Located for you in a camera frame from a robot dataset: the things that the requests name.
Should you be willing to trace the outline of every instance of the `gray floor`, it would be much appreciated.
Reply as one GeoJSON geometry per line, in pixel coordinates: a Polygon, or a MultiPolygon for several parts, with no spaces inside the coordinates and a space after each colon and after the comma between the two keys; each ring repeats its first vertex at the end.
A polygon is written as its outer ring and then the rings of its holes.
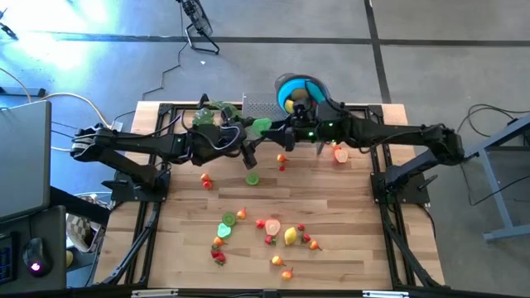
{"type": "MultiPolygon", "coordinates": [[[[362,0],[204,0],[215,36],[368,38],[362,0]]],[[[381,38],[524,40],[530,39],[530,5],[524,0],[373,0],[381,38]]],[[[179,36],[175,1],[13,2],[2,20],[21,37],[0,40],[0,67],[26,85],[50,92],[73,92],[92,99],[112,119],[132,110],[142,93],[156,88],[161,72],[176,63],[180,43],[53,41],[31,31],[69,31],[128,35],[179,36]]],[[[335,99],[381,103],[372,46],[316,44],[220,44],[221,55],[189,48],[182,67],[164,78],[165,89],[146,100],[198,100],[207,93],[215,100],[237,100],[241,94],[271,93],[273,81],[285,72],[317,76],[335,99]]],[[[503,108],[529,109],[528,47],[406,47],[383,46],[383,62],[393,103],[404,103],[409,123],[445,123],[456,127],[467,108],[491,103],[503,108]]],[[[14,85],[5,75],[1,85],[14,85]]],[[[53,118],[76,127],[98,119],[89,107],[71,98],[52,99],[53,118]]],[[[0,106],[18,105],[24,98],[0,98],[0,106]]],[[[123,119],[130,125],[132,117],[123,119]]],[[[508,119],[494,112],[474,117],[479,129],[496,132],[508,119]]],[[[54,126],[62,132],[72,130],[54,126]]],[[[465,126],[466,146],[483,137],[465,126]]],[[[54,135],[53,144],[69,140],[54,135]]],[[[516,162],[496,160],[502,184],[524,175],[525,156],[516,162]]],[[[113,171],[99,164],[81,164],[68,154],[52,153],[51,182],[71,193],[106,190],[100,181],[113,171]]],[[[472,198],[488,194],[480,167],[467,165],[473,177],[472,198]]],[[[457,167],[437,167],[439,178],[429,186],[431,212],[446,283],[456,289],[527,296],[530,293],[530,237],[485,243],[482,233],[501,228],[492,200],[470,207],[463,176],[457,167]]],[[[528,223],[528,183],[504,193],[514,220],[528,223]]],[[[83,284],[88,270],[69,274],[69,284],[83,284]]]]}

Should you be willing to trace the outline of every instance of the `red berry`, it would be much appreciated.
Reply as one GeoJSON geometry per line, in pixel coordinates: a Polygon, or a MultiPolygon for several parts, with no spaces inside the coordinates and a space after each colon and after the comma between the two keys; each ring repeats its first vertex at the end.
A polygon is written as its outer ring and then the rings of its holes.
{"type": "Polygon", "coordinates": [[[226,261],[226,257],[224,256],[224,253],[219,252],[219,254],[217,255],[217,257],[215,257],[215,260],[217,260],[217,261],[219,261],[219,262],[225,262],[225,261],[226,261]]]}
{"type": "Polygon", "coordinates": [[[309,235],[306,233],[302,234],[302,239],[304,240],[304,243],[308,243],[311,241],[311,237],[309,237],[309,235]]]}
{"type": "Polygon", "coordinates": [[[264,228],[265,222],[261,219],[256,220],[256,228],[264,228]]]}

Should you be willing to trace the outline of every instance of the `black metal frame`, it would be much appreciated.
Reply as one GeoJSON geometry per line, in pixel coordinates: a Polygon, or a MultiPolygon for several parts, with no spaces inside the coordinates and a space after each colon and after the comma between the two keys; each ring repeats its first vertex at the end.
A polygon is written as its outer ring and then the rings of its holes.
{"type": "MultiPolygon", "coordinates": [[[[236,103],[236,108],[241,109],[242,104],[236,103]]],[[[380,105],[369,105],[369,106],[354,106],[349,105],[346,108],[350,112],[361,112],[366,118],[373,119],[376,123],[383,123],[383,110],[380,105]]],[[[162,103],[158,109],[158,118],[156,130],[162,127],[164,117],[169,113],[171,118],[176,117],[177,112],[182,109],[197,109],[197,105],[192,103],[162,103]]],[[[169,127],[168,132],[174,130],[174,125],[169,127]]],[[[388,167],[392,165],[392,158],[388,145],[383,145],[383,155],[385,165],[388,167]]],[[[377,175],[381,173],[381,167],[379,165],[378,153],[376,150],[371,151],[371,159],[373,165],[373,174],[377,175]]],[[[150,156],[149,164],[155,165],[156,157],[150,156]]],[[[90,288],[81,289],[64,289],[63,291],[43,291],[37,293],[43,296],[94,296],[96,293],[101,297],[121,297],[131,296],[133,291],[138,290],[150,290],[147,288],[149,281],[149,274],[152,263],[152,255],[154,253],[154,243],[157,235],[157,225],[161,210],[162,202],[155,202],[153,204],[153,211],[151,218],[144,225],[147,205],[149,203],[143,201],[140,203],[138,210],[136,228],[133,237],[133,243],[131,250],[128,252],[126,257],[123,259],[120,266],[118,266],[111,276],[107,278],[102,284],[92,286],[90,288]],[[137,252],[139,248],[147,241],[147,249],[145,258],[142,266],[142,275],[137,283],[133,283],[134,271],[136,269],[137,252]],[[123,285],[117,285],[121,279],[123,273],[126,272],[125,280],[123,285]]],[[[471,291],[456,291],[452,290],[447,286],[441,286],[434,281],[422,267],[419,261],[414,257],[414,254],[407,245],[407,235],[405,231],[405,225],[402,216],[401,203],[399,200],[380,200],[378,202],[381,220],[383,225],[383,236],[385,240],[386,252],[388,257],[388,269],[390,279],[392,282],[391,291],[402,291],[406,292],[410,297],[476,297],[476,298],[489,298],[489,297],[512,297],[502,296],[495,294],[478,293],[471,291]],[[390,219],[388,208],[390,205],[394,207],[395,222],[394,225],[390,219]],[[396,263],[396,256],[393,249],[393,244],[396,243],[400,249],[405,264],[406,282],[402,282],[398,275],[398,266],[396,263]],[[423,284],[423,287],[416,286],[415,276],[423,284]]],[[[380,297],[378,295],[384,295],[385,291],[361,291],[361,290],[263,290],[263,289],[168,289],[170,295],[188,296],[188,297],[219,297],[228,298],[229,296],[261,296],[263,298],[279,298],[282,296],[372,296],[380,297]]]]}

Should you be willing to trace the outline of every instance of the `metal leg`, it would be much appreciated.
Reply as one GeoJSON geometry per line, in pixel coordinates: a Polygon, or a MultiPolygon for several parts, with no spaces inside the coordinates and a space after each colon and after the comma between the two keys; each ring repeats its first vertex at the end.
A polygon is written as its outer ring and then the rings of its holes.
{"type": "Polygon", "coordinates": [[[210,49],[203,49],[203,48],[198,48],[198,47],[195,47],[193,45],[193,42],[191,42],[191,39],[190,39],[190,29],[193,27],[193,24],[190,24],[186,29],[185,29],[185,36],[188,38],[188,43],[190,44],[190,47],[193,49],[193,50],[200,50],[200,51],[203,51],[203,52],[207,52],[207,53],[214,53],[216,55],[219,54],[219,47],[215,44],[214,41],[211,40],[211,38],[209,38],[206,34],[204,34],[202,31],[199,31],[198,33],[203,36],[204,38],[206,38],[212,45],[214,45],[215,49],[217,50],[210,50],[210,49]]]}

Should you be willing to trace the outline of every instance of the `wooden tabletop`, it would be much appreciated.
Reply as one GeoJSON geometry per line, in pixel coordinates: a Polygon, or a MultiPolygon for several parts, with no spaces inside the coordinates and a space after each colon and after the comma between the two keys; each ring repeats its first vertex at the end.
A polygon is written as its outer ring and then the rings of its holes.
{"type": "MultiPolygon", "coordinates": [[[[153,132],[159,103],[138,103],[132,132],[153,132]]],[[[189,123],[194,112],[186,114],[189,123]]],[[[383,113],[386,124],[407,124],[401,104],[384,104],[383,113]]],[[[219,158],[202,167],[190,162],[173,165],[170,194],[162,205],[158,224],[149,287],[390,289],[383,226],[369,183],[370,156],[347,150],[348,162],[337,166],[332,162],[330,147],[317,156],[311,144],[296,144],[293,152],[284,152],[278,145],[264,142],[257,149],[258,165],[252,169],[260,178],[256,186],[245,183],[249,171],[242,157],[219,158]],[[290,160],[284,172],[277,169],[278,153],[290,160]],[[202,188],[203,173],[214,181],[212,190],[202,188]],[[239,220],[227,240],[229,245],[222,247],[227,261],[220,267],[210,256],[210,246],[221,216],[243,207],[248,217],[239,220]],[[278,219],[282,223],[276,247],[264,242],[265,231],[254,226],[257,219],[278,219]],[[298,224],[306,225],[306,232],[323,251],[285,246],[283,233],[298,224]],[[271,264],[274,255],[281,256],[289,268],[294,267],[290,281],[280,276],[285,267],[271,264]]],[[[408,146],[391,146],[391,153],[395,164],[414,157],[408,146]]],[[[127,156],[140,164],[147,163],[146,155],[127,156]]],[[[125,203],[113,211],[94,281],[107,277],[130,248],[138,206],[125,203]]],[[[405,204],[402,209],[411,250],[431,276],[443,284],[429,218],[416,205],[405,204]]],[[[396,256],[400,276],[405,280],[401,254],[396,256]]]]}

